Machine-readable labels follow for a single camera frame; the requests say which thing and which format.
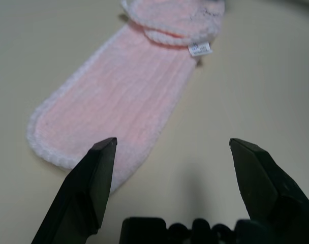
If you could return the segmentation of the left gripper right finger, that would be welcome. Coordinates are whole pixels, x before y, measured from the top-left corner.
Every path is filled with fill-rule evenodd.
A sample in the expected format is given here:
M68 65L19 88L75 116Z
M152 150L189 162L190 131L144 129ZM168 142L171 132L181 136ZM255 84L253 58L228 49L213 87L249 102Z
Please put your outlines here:
M269 226L276 243L309 243L309 199L258 145L229 141L241 197L250 218Z

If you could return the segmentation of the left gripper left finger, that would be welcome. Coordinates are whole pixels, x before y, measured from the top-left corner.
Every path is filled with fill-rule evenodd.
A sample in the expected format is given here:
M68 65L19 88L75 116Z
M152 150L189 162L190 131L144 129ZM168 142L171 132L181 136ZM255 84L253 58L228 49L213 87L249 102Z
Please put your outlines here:
M66 176L33 243L86 243L101 228L110 195L115 137L92 146Z

